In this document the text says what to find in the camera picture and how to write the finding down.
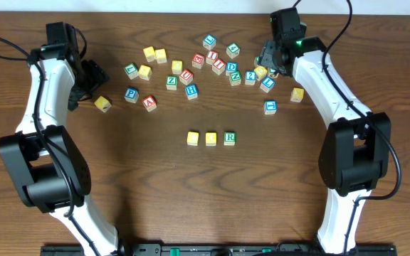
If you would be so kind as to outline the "green R block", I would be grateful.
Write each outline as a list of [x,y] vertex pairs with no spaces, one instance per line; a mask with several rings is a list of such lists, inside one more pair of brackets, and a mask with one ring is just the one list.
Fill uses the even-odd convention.
[[235,132],[225,132],[224,133],[224,146],[234,146],[236,143],[236,133]]

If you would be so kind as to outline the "blue 1 block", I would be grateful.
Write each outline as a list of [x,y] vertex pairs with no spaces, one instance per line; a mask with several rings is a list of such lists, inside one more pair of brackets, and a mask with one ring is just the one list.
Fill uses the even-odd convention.
[[274,84],[275,84],[275,80],[273,78],[265,77],[261,81],[260,89],[264,91],[265,93],[269,93],[273,89]]

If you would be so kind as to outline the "yellow O block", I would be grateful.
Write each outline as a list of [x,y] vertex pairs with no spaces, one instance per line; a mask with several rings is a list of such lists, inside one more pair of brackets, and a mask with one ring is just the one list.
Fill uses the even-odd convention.
[[206,145],[207,146],[216,146],[217,144],[217,133],[216,132],[207,132],[206,133]]

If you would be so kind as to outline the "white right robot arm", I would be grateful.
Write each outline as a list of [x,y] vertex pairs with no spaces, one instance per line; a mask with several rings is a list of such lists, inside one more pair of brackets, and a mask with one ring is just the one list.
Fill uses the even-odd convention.
[[266,41],[258,64],[292,77],[309,94],[327,128],[318,166],[327,202],[317,245],[328,255],[357,252],[355,233],[363,205],[389,163],[391,122],[373,113],[337,73],[330,49],[305,35],[295,7],[270,14],[273,39]]

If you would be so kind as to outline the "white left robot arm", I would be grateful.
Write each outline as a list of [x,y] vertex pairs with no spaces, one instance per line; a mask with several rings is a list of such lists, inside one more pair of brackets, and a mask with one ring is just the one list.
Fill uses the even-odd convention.
[[84,60],[81,32],[63,22],[46,25],[47,43],[27,55],[31,90],[21,123],[0,138],[0,156],[21,201],[64,224],[84,255],[124,255],[115,226],[91,198],[90,170],[66,129],[67,114],[92,97],[108,74]]

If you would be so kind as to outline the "yellow G block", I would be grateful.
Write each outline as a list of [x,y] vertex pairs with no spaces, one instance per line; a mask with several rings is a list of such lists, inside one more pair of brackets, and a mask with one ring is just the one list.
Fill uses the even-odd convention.
[[261,65],[259,65],[257,68],[255,68],[254,72],[256,73],[257,81],[261,81],[268,74],[268,70],[265,67],[261,66]]

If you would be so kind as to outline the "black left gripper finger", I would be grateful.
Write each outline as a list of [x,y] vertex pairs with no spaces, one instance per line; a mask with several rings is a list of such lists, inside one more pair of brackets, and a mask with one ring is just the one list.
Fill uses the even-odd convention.
[[68,98],[68,110],[74,111],[78,107],[79,102],[90,100],[92,97],[93,94],[91,92],[86,92],[82,89],[72,89]]
[[83,89],[87,93],[94,93],[109,81],[110,76],[94,60],[83,60],[81,65],[85,73]]

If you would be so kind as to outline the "yellow C block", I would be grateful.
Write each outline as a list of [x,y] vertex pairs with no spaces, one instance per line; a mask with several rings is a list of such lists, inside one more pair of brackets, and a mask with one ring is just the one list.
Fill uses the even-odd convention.
[[193,131],[188,132],[186,142],[189,146],[197,146],[199,143],[199,133]]

